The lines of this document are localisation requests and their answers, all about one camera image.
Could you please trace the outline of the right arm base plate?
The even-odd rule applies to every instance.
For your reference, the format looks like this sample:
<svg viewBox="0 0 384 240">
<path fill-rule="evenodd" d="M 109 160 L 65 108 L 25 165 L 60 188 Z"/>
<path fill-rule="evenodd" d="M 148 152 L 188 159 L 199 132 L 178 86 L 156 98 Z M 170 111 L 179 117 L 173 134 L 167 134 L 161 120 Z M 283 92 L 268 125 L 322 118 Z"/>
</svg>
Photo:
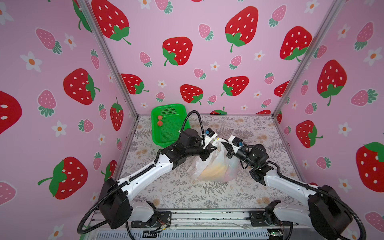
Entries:
<svg viewBox="0 0 384 240">
<path fill-rule="evenodd" d="M 272 201 L 271 203 L 269 203 L 262 210 L 249 211 L 249 217 L 246 218 L 246 220 L 251 221 L 251 225 L 253 227 L 266 227 L 266 226 L 288 227 L 291 224 L 291 222 L 280 221 L 273 212 L 275 207 L 280 203 L 281 203 L 281 201 L 275 200 L 275 201 Z"/>
</svg>

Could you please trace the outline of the white lemon print plastic bag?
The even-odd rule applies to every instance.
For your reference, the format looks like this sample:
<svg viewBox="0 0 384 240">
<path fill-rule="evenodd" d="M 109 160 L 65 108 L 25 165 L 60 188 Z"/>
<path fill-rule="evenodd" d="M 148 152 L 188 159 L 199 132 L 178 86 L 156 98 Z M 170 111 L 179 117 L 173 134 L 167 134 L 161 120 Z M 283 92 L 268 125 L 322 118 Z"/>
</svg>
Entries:
<svg viewBox="0 0 384 240">
<path fill-rule="evenodd" d="M 193 180 L 226 183 L 234 180 L 238 176 L 239 160 L 235 157 L 229 159 L 229 153 L 224 146 L 228 141 L 216 138 L 213 146 L 217 147 L 206 161 L 202 161 L 199 156 L 193 158 L 192 164 L 187 172 Z"/>
</svg>

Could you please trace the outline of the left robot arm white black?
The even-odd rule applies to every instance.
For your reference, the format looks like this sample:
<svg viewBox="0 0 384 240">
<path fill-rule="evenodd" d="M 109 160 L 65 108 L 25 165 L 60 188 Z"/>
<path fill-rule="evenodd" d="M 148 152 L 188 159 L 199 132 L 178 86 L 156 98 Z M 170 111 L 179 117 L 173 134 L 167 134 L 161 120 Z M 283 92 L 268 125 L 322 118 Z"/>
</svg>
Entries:
<svg viewBox="0 0 384 240">
<path fill-rule="evenodd" d="M 217 148 L 211 142 L 218 136 L 212 129 L 206 130 L 202 137 L 193 129 L 182 131 L 178 140 L 170 146 L 160 150 L 154 161 L 118 181 L 108 180 L 103 184 L 99 211 L 111 229 L 121 227 L 127 221 L 150 222 L 155 221 L 155 207 L 148 203 L 134 204 L 134 198 L 149 184 L 161 176 L 171 172 L 188 157 L 198 156 L 207 160 Z"/>
</svg>

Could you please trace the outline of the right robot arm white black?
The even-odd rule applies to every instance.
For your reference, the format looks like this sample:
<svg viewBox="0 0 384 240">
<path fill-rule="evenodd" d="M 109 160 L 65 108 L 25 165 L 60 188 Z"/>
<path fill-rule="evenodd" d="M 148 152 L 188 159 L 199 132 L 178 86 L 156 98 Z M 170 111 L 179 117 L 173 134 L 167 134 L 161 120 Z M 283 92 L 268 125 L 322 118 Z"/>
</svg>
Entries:
<svg viewBox="0 0 384 240">
<path fill-rule="evenodd" d="M 284 176 L 280 167 L 268 160 L 262 145 L 238 148 L 223 143 L 228 158 L 235 157 L 251 166 L 253 180 L 277 189 L 302 203 L 301 207 L 273 201 L 265 208 L 265 220 L 272 225 L 279 221 L 311 227 L 327 240 L 336 240 L 353 221 L 336 191 L 327 185 L 317 187 Z"/>
</svg>

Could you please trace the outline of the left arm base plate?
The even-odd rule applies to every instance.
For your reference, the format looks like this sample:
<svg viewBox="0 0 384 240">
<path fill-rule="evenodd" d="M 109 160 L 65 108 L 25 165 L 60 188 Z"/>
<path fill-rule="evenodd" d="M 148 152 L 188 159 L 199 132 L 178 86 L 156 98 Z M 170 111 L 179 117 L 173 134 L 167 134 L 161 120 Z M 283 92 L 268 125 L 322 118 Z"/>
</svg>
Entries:
<svg viewBox="0 0 384 240">
<path fill-rule="evenodd" d="M 171 224 L 172 212 L 155 212 L 147 222 L 132 221 L 131 228 L 160 228 Z"/>
</svg>

